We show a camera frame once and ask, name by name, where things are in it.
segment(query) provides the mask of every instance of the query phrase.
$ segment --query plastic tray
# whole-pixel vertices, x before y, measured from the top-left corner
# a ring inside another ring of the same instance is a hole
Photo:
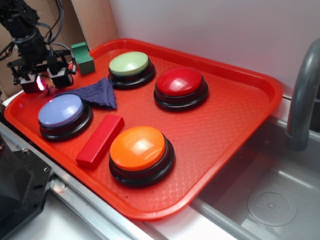
[[[140,88],[115,90],[118,108],[93,107],[92,124],[79,136],[63,142],[44,140],[38,112],[53,97],[44,93],[22,93],[9,104],[5,118],[120,213],[135,220],[157,220],[183,209],[195,198],[271,114],[283,93],[269,76],[133,39],[110,41],[91,51],[96,71],[77,73],[74,86],[65,91],[108,76],[109,62],[130,51],[149,56],[155,78]],[[156,80],[163,71],[180,66],[201,71],[209,85],[208,99],[186,112],[161,110],[153,96]],[[142,125],[159,129],[175,150],[175,166],[169,176],[146,188],[121,186],[109,171],[109,152],[95,170],[78,166],[76,156],[105,115],[122,116],[122,131]]]

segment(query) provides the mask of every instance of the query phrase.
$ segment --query green block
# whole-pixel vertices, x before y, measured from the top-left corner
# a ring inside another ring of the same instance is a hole
[[[71,45],[76,63],[82,75],[92,73],[96,70],[94,59],[90,56],[88,46],[85,42]]]

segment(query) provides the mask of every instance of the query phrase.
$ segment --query red block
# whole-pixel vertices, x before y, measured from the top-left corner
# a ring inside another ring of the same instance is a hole
[[[121,116],[106,115],[76,157],[78,165],[95,169],[124,125]]]

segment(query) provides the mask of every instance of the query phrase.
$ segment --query sink basin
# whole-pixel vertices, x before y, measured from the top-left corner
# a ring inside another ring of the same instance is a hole
[[[285,129],[270,117],[191,206],[237,239],[319,239],[320,134],[295,152]]]

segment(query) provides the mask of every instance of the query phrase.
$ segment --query blue cloth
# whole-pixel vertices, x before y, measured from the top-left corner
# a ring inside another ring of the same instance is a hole
[[[65,91],[55,95],[58,97],[65,94],[74,94],[81,98],[83,101],[99,105],[108,110],[117,108],[116,97],[114,93],[113,83],[106,77],[102,78],[97,83],[89,86],[81,87],[74,90]]]

